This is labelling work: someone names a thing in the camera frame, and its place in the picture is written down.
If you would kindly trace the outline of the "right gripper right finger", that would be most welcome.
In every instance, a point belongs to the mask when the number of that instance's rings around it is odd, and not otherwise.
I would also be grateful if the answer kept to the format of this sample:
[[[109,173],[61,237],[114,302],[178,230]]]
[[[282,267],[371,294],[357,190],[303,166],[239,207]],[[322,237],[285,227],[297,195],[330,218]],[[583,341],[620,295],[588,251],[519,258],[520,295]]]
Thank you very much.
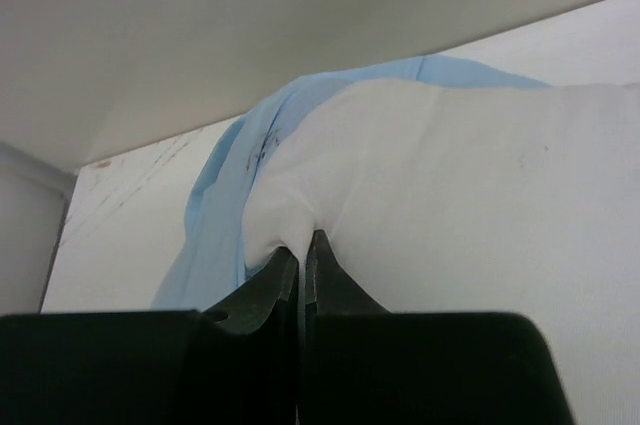
[[[305,278],[302,419],[391,424],[392,315],[342,268],[325,231],[313,233]]]

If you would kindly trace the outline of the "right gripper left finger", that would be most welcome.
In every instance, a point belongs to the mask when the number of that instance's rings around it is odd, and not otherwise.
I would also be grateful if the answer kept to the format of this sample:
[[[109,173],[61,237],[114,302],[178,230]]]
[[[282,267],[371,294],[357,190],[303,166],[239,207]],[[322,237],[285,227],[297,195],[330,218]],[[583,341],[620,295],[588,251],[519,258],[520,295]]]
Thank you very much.
[[[297,260],[279,248],[203,315],[206,397],[215,424],[295,422],[298,278]]]

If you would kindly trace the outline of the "white pillow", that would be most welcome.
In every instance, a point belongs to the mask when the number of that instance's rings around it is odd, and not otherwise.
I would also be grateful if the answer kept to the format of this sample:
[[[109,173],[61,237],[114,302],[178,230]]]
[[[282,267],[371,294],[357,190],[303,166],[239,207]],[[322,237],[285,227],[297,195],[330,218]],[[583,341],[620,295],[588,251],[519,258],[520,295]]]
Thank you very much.
[[[268,159],[246,265],[317,229],[384,305],[602,317],[639,309],[639,88],[353,85]]]

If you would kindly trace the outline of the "light blue pillowcase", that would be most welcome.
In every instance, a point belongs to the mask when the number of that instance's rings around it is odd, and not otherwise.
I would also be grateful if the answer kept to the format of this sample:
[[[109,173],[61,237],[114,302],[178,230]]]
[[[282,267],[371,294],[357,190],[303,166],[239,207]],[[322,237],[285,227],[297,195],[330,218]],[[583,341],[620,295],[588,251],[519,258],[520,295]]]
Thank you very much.
[[[543,82],[445,55],[416,56],[301,76],[224,132],[189,194],[185,240],[152,301],[154,310],[205,310],[244,284],[242,215],[256,176],[317,106],[349,85],[396,78],[447,88],[536,89]]]

